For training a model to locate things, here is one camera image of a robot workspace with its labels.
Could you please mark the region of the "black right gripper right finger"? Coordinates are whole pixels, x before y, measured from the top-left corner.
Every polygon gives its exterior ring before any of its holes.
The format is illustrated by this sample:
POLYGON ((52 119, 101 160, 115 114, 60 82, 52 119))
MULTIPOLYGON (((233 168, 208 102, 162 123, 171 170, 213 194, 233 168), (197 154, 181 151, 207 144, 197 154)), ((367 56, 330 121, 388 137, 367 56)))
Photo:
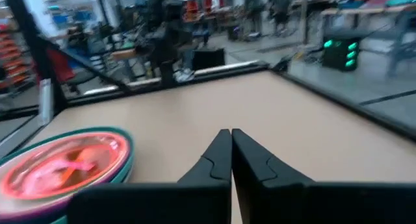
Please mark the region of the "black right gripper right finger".
POLYGON ((415 223, 415 184, 314 181, 233 129, 243 223, 415 223))

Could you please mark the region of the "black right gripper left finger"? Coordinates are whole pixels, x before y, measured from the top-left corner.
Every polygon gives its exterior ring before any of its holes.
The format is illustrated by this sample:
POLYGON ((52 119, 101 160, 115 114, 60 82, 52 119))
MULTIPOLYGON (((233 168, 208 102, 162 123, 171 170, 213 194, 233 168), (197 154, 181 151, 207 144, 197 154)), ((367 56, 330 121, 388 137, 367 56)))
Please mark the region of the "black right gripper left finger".
POLYGON ((231 133, 219 131, 177 182, 93 186, 73 196, 66 216, 73 224, 230 223, 231 133))

